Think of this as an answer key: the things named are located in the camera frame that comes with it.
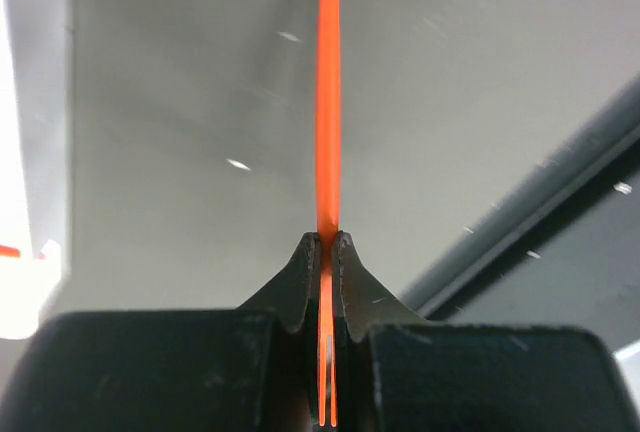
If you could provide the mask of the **orange plastic fork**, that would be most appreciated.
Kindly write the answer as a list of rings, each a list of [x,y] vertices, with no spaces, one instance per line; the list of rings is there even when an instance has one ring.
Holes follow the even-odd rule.
[[[318,0],[316,113],[316,223],[321,242],[317,391],[321,426],[338,425],[331,248],[339,230],[341,198],[340,0]]]

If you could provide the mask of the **white divided utensil tray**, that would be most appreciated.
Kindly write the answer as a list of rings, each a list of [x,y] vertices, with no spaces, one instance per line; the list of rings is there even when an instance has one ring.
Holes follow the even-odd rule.
[[[35,333],[67,276],[69,0],[1,0],[1,336]]]

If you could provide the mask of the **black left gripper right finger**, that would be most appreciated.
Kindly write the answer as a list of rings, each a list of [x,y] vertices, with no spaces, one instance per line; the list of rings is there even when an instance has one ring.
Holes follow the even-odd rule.
[[[631,397],[602,341],[576,327],[436,323],[331,249],[342,431],[627,431]]]

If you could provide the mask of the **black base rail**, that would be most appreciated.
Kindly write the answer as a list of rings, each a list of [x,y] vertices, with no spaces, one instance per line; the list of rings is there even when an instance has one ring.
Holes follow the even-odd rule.
[[[455,323],[639,337],[639,85],[632,82],[403,293]]]

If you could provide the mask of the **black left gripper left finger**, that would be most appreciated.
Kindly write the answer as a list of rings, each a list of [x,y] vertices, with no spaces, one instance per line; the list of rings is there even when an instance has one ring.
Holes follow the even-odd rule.
[[[320,241],[234,309],[78,311],[32,337],[5,431],[309,431]]]

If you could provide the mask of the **orange plastic knife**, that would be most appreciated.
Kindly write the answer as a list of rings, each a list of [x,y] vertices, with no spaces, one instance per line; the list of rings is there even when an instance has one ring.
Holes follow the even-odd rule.
[[[14,247],[9,247],[5,245],[0,246],[0,256],[1,257],[9,257],[9,258],[20,258],[21,252],[19,249]]]

